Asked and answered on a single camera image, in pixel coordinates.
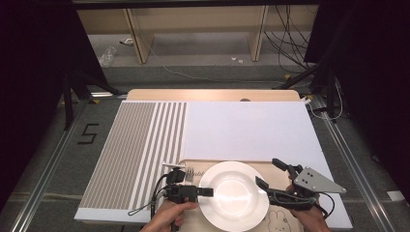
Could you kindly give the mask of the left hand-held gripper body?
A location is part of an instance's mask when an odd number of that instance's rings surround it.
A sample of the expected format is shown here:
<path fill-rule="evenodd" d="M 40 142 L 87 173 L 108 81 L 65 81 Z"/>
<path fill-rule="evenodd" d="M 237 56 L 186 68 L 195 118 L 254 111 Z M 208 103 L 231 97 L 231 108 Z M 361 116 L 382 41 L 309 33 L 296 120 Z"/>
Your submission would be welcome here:
<path fill-rule="evenodd" d="M 197 201 L 196 187 L 185 184 L 187 167 L 182 164 L 166 163 L 171 170 L 166 176 L 165 196 L 177 204 Z"/>

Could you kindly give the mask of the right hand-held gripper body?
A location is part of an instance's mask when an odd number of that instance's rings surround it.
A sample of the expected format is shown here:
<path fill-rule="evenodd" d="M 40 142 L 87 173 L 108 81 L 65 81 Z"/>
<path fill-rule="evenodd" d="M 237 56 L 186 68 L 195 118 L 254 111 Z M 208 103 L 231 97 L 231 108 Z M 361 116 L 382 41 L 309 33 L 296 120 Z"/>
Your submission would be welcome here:
<path fill-rule="evenodd" d="M 285 165 L 281 170 L 287 171 L 291 179 L 291 190 L 267 188 L 266 192 L 271 205 L 285 209 L 308 211 L 313 206 L 319 193 L 346 193 L 346 189 L 316 170 L 301 165 Z"/>

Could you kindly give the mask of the beige tray with rabbit print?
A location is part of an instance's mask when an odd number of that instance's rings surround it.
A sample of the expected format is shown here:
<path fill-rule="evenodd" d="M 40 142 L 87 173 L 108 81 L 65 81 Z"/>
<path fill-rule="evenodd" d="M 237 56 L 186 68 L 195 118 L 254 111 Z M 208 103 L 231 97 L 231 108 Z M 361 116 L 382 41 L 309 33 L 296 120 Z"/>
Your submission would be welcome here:
<path fill-rule="evenodd" d="M 222 161 L 186 159 L 184 164 L 194 169 L 193 184 L 200 187 L 199 182 L 204 173 L 213 165 Z M 272 189 L 286 189 L 290 185 L 287 174 L 268 162 L 243 162 L 253 167 L 261 174 Z M 228 232 L 218 229 L 202 214 L 200 207 L 185 212 L 185 221 L 178 232 Z M 268 213 L 263 220 L 251 230 L 245 232 L 303 232 L 303 226 L 286 209 L 270 204 Z"/>

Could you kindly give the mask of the white round plate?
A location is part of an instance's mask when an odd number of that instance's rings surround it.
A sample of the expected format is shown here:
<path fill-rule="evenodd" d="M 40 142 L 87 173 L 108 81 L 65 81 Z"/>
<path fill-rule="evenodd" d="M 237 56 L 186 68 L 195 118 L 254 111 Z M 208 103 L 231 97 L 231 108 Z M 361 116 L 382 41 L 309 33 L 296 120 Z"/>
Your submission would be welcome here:
<path fill-rule="evenodd" d="M 261 174 L 248 164 L 223 161 L 210 167 L 199 185 L 214 190 L 213 197 L 199 197 L 204 217 L 218 229 L 245 232 L 256 227 L 268 213 L 266 192 L 255 183 Z"/>

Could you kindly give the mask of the person's left hand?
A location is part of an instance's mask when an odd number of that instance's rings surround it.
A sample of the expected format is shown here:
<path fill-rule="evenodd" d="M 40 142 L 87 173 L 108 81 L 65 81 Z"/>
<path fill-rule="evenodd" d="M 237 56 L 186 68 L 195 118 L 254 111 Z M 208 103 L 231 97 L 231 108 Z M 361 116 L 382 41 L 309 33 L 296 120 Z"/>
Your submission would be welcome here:
<path fill-rule="evenodd" d="M 187 210 L 194 210 L 198 207 L 195 202 L 185 202 L 176 204 L 169 200 L 164 200 L 155 213 L 154 217 L 142 227 L 140 232 L 171 232 L 171 224 L 181 227 L 184 224 Z"/>

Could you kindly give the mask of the person's right hand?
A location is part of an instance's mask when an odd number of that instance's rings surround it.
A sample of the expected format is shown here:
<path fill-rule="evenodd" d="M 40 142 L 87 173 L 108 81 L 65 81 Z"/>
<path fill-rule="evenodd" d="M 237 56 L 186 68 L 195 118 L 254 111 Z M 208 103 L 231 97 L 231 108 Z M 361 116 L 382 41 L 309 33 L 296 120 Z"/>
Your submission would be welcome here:
<path fill-rule="evenodd" d="M 315 206 L 309 211 L 290 209 L 289 212 L 299 220 L 306 232 L 332 232 L 324 219 L 322 211 Z"/>

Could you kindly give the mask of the white board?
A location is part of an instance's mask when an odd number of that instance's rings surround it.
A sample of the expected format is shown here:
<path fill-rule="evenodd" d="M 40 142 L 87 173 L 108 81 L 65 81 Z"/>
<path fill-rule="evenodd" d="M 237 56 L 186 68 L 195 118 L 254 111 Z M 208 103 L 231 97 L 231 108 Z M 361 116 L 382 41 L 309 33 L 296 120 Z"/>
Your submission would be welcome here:
<path fill-rule="evenodd" d="M 182 159 L 271 161 L 331 171 L 301 101 L 182 101 L 188 105 Z M 145 222 L 146 204 L 133 210 L 85 209 L 87 222 Z"/>

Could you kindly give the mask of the grey striped placemat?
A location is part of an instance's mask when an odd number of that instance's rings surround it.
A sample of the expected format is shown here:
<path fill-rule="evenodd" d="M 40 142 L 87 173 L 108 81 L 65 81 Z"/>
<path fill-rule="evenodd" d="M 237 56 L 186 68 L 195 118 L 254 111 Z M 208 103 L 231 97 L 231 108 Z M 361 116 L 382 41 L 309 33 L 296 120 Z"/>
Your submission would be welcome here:
<path fill-rule="evenodd" d="M 123 101 L 80 206 L 133 210 L 147 204 L 166 165 L 182 159 L 187 108 L 181 101 Z"/>

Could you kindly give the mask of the white tape piece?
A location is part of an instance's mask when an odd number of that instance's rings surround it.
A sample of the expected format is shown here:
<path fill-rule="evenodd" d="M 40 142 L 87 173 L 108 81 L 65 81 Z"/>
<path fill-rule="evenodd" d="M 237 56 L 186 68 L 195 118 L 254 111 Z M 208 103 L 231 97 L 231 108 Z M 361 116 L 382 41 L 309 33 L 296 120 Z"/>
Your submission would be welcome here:
<path fill-rule="evenodd" d="M 405 199 L 400 190 L 388 191 L 387 194 L 389 195 L 392 201 L 402 201 Z"/>

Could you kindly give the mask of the black metal stand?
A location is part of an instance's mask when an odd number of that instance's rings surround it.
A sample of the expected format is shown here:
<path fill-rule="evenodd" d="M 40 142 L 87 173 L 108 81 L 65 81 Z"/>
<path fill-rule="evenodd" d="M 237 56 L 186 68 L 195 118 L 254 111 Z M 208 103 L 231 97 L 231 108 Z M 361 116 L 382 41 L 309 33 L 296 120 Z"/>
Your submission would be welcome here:
<path fill-rule="evenodd" d="M 326 88 L 327 91 L 327 115 L 331 120 L 337 118 L 335 113 L 335 99 L 337 96 L 337 82 L 336 76 L 332 69 L 332 66 L 327 61 L 320 61 L 319 63 L 308 68 L 304 72 L 298 74 L 296 77 L 287 80 L 284 84 L 279 85 L 278 90 L 287 90 L 291 86 L 294 86 L 298 82 L 306 79 L 310 75 L 313 76 L 313 80 L 309 84 L 309 90 L 315 94 Z"/>
<path fill-rule="evenodd" d="M 114 96 L 126 95 L 127 92 L 121 91 L 111 87 L 104 79 L 98 79 L 89 75 L 86 72 L 70 71 L 63 77 L 63 96 L 66 115 L 65 130 L 67 130 L 73 123 L 73 98 L 72 91 L 77 95 L 80 100 L 89 100 L 91 98 L 91 92 L 88 89 L 88 85 L 95 85 L 101 89 L 107 91 Z"/>

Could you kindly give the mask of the light wooden table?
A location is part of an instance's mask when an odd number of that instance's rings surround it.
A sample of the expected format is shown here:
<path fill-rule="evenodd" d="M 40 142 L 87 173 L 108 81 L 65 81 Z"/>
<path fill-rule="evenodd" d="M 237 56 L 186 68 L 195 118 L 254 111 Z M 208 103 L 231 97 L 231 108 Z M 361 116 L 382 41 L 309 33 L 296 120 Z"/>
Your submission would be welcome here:
<path fill-rule="evenodd" d="M 179 101 L 179 102 L 298 102 L 294 90 L 252 89 L 133 89 L 127 101 Z"/>

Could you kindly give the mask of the black curtain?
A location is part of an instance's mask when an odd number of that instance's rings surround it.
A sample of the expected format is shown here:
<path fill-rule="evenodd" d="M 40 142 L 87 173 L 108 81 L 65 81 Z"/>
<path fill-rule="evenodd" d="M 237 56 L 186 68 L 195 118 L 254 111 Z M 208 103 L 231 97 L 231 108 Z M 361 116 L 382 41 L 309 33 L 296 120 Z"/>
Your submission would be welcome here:
<path fill-rule="evenodd" d="M 351 15 L 332 68 L 373 154 L 410 203 L 410 0 L 319 0 L 306 59 Z"/>
<path fill-rule="evenodd" d="M 38 148 L 65 79 L 106 82 L 73 0 L 0 0 L 0 211 Z"/>

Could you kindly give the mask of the clear plastic bag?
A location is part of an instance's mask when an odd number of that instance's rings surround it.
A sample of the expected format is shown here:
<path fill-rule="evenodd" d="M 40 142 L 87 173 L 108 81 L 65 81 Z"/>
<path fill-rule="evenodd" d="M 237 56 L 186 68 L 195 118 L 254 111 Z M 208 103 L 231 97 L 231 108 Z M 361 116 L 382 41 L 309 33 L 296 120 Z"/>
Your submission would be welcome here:
<path fill-rule="evenodd" d="M 114 46 L 109 46 L 105 52 L 99 57 L 99 63 L 101 67 L 109 67 L 114 60 L 114 56 L 117 50 Z"/>

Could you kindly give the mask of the light wooden desk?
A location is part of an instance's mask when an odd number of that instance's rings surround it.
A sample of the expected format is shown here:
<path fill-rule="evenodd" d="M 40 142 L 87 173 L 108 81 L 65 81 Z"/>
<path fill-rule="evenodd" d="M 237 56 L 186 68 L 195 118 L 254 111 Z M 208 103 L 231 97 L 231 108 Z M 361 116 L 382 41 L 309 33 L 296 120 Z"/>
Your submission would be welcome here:
<path fill-rule="evenodd" d="M 283 29 L 280 22 L 285 9 L 282 5 L 79 10 L 77 13 L 89 35 L 130 35 L 137 61 L 144 64 L 158 33 L 246 32 L 250 58 L 257 61 L 262 34 Z"/>

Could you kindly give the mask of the aluminium floor rail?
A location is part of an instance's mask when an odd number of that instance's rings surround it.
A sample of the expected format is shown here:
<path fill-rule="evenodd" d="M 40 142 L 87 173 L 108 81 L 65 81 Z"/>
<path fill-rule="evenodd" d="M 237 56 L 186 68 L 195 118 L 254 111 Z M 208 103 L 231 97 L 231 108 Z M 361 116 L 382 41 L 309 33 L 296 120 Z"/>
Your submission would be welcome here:
<path fill-rule="evenodd" d="M 326 100 L 317 96 L 309 106 L 311 120 L 335 180 L 347 188 L 341 201 L 353 232 L 399 232 L 388 192 L 396 185 L 346 116 L 331 118 Z"/>
<path fill-rule="evenodd" d="M 42 199 L 44 198 L 45 192 L 57 170 L 59 163 L 64 156 L 69 142 L 73 137 L 73 131 L 76 127 L 77 121 L 80 118 L 82 112 L 87 106 L 88 101 L 79 101 L 76 106 L 73 118 L 70 120 L 69 124 L 62 130 L 59 141 L 55 146 L 52 154 L 47 160 L 46 166 L 42 169 L 42 175 L 40 179 L 36 182 L 35 187 L 30 191 L 25 198 L 24 204 L 15 218 L 14 225 L 11 232 L 26 232 L 29 225 L 37 212 Z"/>

